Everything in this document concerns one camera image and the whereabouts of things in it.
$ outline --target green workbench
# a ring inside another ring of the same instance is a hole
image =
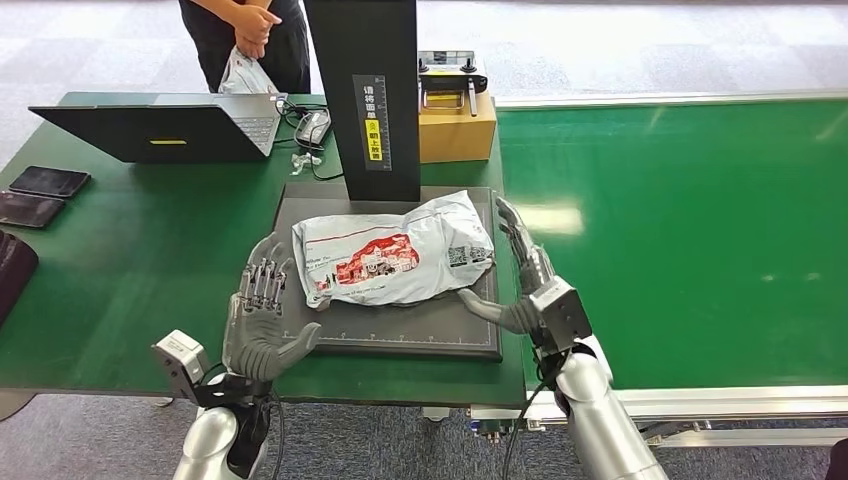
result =
[[[62,104],[144,104],[151,94],[71,93]],[[321,97],[292,96],[293,102]],[[279,138],[290,137],[283,123]],[[166,395],[150,345],[178,328],[220,358],[229,296],[253,245],[268,234],[295,150],[264,163],[128,165],[43,124],[0,173],[31,164],[83,170],[93,181],[44,231],[9,228],[41,264],[0,329],[0,388]],[[319,174],[340,171],[335,144]],[[426,165],[422,183],[502,189],[489,162]],[[502,300],[514,299],[508,244],[496,238]],[[502,336],[501,363],[310,355],[276,382],[290,400],[467,406],[524,398],[521,341]]]
[[[500,101],[498,121],[506,195],[634,419],[848,413],[848,96]],[[545,392],[528,418],[562,414]]]
[[[498,118],[500,154],[423,166],[423,183],[505,189],[580,290],[629,413],[848,413],[844,96],[500,100]],[[330,145],[324,175],[338,168]],[[30,163],[95,181],[49,230],[15,230],[44,262],[0,330],[0,387],[164,394],[147,345],[172,328],[217,356],[227,295],[283,183],[311,181],[289,177],[290,154],[127,166],[42,126],[0,184]],[[502,235],[496,245],[510,268]],[[499,280],[501,300],[514,299],[510,275]],[[499,365],[316,355],[277,387],[293,399],[515,406],[535,386],[521,343],[505,335]]]

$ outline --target plastic parcel bag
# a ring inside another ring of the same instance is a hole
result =
[[[492,266],[492,240],[468,192],[406,215],[331,215],[292,227],[306,304],[414,303],[467,287]]]
[[[279,93],[258,60],[233,47],[218,93]]]

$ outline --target yellow label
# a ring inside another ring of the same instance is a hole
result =
[[[446,94],[445,94],[445,93],[442,93],[442,94],[429,94],[429,93],[428,93],[428,94],[427,94],[427,100],[428,100],[428,101],[433,101],[433,102],[440,101],[440,100],[455,100],[455,101],[459,101],[459,99],[460,99],[461,97],[462,97],[462,94],[461,94],[461,93],[446,93]]]
[[[151,145],[185,145],[185,140],[150,140]]]
[[[380,121],[365,120],[365,143],[368,145],[368,158],[375,162],[383,160],[383,145],[380,143]]]

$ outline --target gray robot hand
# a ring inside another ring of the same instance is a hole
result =
[[[270,382],[315,348],[321,325],[309,323],[294,341],[283,340],[282,292],[292,259],[283,258],[276,233],[247,259],[238,292],[230,297],[224,365],[234,374]]]
[[[533,305],[532,296],[543,286],[565,282],[556,276],[545,249],[533,243],[518,210],[501,197],[495,199],[495,205],[501,217],[500,229],[509,238],[518,264],[522,298],[514,305],[499,305],[482,300],[467,288],[460,290],[459,296],[468,310],[478,317],[513,333],[531,334],[544,325],[542,312]]]

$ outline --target black cable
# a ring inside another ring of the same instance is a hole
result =
[[[280,109],[280,107],[276,103],[274,104],[274,108],[277,109],[277,113],[279,113],[280,116],[283,117],[283,120],[285,120],[285,122],[290,127],[292,127],[294,129],[294,135],[290,139],[274,140],[274,143],[283,143],[283,142],[288,142],[288,141],[294,142],[298,146],[300,146],[301,148],[303,148],[307,152],[309,152],[310,156],[312,155],[313,152],[323,152],[324,147],[322,147],[320,145],[316,146],[312,142],[312,136],[315,135],[316,128],[319,127],[319,126],[322,126],[322,125],[316,125],[315,127],[312,128],[312,131],[309,133],[309,145],[301,143],[300,140],[298,140],[297,132],[300,130],[301,125],[303,125],[303,121],[307,118],[310,111],[313,111],[313,110],[318,110],[318,111],[323,110],[324,112],[326,112],[327,113],[327,122],[329,122],[330,112],[327,110],[327,105],[321,104],[321,103],[298,103],[298,104],[295,104],[295,103],[290,102],[288,99],[283,99],[283,103],[289,107],[288,111]],[[293,113],[300,117],[296,124],[289,117]],[[318,180],[319,182],[327,182],[327,181],[335,180],[337,178],[341,178],[341,177],[344,176],[344,172],[340,172],[340,173],[337,173],[335,175],[331,175],[329,177],[322,177],[321,175],[318,175],[315,172],[315,165],[311,161],[309,162],[309,167],[310,167],[310,170],[312,171],[312,178],[314,178],[315,180]]]
[[[286,114],[283,115],[283,120],[285,120],[286,123],[288,123],[289,126],[292,127],[295,130],[295,134],[296,134],[298,124],[292,123],[291,119],[289,118],[289,115],[291,115],[292,113],[297,113],[297,112],[287,112]]]
[[[279,447],[277,448],[277,464],[274,465],[274,474],[271,476],[271,480],[277,480],[277,474],[280,473],[280,467],[283,465],[283,445],[285,444],[285,420],[283,419],[283,401],[280,400],[280,396],[277,395],[277,392],[272,388],[271,389],[271,397],[277,401],[277,415],[280,417],[280,440]]]
[[[315,178],[315,180],[318,180],[319,182],[327,182],[327,181],[330,181],[330,180],[335,180],[337,178],[342,178],[344,176],[344,172],[341,172],[341,173],[337,173],[335,175],[331,175],[329,177],[322,177],[322,176],[318,175],[317,173],[315,173],[315,165],[313,165],[312,162],[309,162],[309,167],[310,167],[310,170],[312,170],[312,176]]]
[[[533,400],[536,399],[536,395],[539,395],[546,386],[551,384],[554,379],[556,379],[557,374],[560,372],[560,367],[551,369],[551,371],[545,376],[545,378],[539,383],[539,386],[533,390],[533,394],[530,395],[530,398],[527,399],[527,402],[524,404],[524,407],[521,409],[521,413],[518,414],[518,419],[515,421],[515,430],[512,432],[512,436],[509,438],[509,443],[506,446],[506,456],[504,457],[504,468],[503,468],[503,480],[509,480],[509,459],[512,456],[512,451],[515,448],[515,444],[518,443],[518,434],[521,433],[521,422],[524,420],[524,415],[527,415],[527,410],[530,408],[530,405],[533,403]]]

